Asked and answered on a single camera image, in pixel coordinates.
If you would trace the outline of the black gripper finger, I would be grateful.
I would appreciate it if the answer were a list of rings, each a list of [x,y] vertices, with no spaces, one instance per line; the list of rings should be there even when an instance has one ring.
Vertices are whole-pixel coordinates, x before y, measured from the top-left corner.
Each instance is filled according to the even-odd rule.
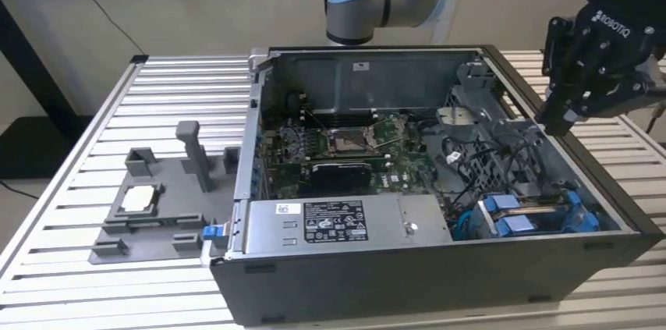
[[[555,17],[549,22],[543,61],[543,75],[551,82],[537,113],[537,122],[552,136],[564,136],[573,126],[573,122],[565,120],[565,113],[581,90],[585,44],[587,30],[576,30],[573,19]]]
[[[617,85],[601,95],[592,94],[565,113],[567,122],[589,118],[612,118],[665,101],[665,73],[657,61],[647,61],[632,74],[617,79]]]

